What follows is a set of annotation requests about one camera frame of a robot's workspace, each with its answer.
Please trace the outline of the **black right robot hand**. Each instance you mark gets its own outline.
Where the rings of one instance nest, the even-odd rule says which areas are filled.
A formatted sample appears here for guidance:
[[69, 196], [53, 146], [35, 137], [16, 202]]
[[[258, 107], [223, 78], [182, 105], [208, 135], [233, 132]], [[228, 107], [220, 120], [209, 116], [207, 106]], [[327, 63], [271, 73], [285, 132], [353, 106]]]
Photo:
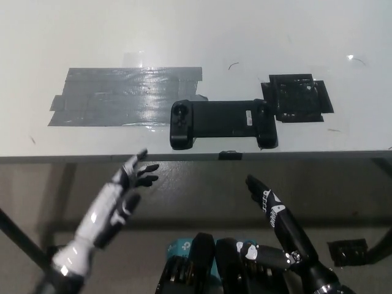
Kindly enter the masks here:
[[240, 256], [267, 268], [282, 271], [300, 272], [320, 266], [319, 255], [309, 237], [274, 191], [252, 175], [247, 176], [246, 184], [253, 201], [261, 207], [282, 248], [238, 241], [236, 250]]

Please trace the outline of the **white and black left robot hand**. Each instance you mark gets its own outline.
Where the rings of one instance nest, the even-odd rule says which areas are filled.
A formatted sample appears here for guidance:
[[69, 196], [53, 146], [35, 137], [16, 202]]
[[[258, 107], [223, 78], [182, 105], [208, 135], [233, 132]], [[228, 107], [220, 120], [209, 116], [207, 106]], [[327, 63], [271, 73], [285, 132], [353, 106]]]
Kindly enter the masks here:
[[148, 150], [143, 149], [132, 156], [104, 184], [77, 228], [77, 243], [103, 249], [127, 224], [141, 200], [135, 188], [151, 186], [158, 179], [154, 175], [143, 176], [156, 171], [157, 164], [137, 167], [147, 153]]

